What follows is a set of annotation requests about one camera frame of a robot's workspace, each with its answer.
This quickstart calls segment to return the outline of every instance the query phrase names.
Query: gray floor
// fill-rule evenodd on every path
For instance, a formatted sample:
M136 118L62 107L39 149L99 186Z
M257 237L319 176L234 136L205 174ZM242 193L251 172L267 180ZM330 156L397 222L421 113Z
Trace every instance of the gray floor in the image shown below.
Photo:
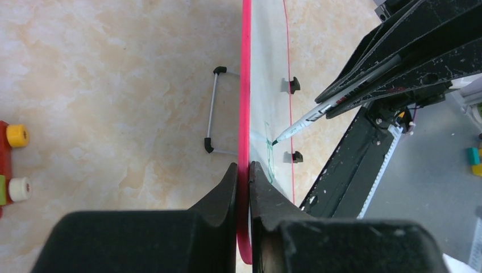
M471 173L466 149L479 146L480 131L459 108L448 95L418 110L414 135L400 139L365 218L414 220L467 263L482 177Z

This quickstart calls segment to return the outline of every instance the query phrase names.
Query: white toy wheel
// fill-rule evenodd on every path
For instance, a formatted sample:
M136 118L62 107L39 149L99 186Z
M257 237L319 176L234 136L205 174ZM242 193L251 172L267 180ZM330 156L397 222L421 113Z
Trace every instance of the white toy wheel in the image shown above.
M13 202L20 202L30 198L32 187L27 177L12 178L9 183L9 195Z

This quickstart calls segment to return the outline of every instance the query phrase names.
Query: teal block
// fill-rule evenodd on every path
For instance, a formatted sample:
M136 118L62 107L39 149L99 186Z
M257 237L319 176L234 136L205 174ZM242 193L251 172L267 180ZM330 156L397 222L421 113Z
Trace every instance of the teal block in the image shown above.
M467 153L470 165L475 166L480 164L479 150L477 148L469 148L467 149Z

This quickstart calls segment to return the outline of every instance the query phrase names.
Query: yellow toy wheel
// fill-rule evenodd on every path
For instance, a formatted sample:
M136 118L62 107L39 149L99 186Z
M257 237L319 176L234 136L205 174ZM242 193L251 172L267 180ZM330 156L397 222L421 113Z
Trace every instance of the yellow toy wheel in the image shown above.
M23 124L7 126L7 141L12 148L25 147L30 141L27 128Z

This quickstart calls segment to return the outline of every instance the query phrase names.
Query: yellow block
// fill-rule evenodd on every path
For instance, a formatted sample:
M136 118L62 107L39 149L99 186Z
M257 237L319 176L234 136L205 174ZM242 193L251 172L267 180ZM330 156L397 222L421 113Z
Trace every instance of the yellow block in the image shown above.
M472 173L474 175L482 176L482 164L472 166Z
M23 124L7 126L7 141L12 148L25 147L30 141L27 128Z

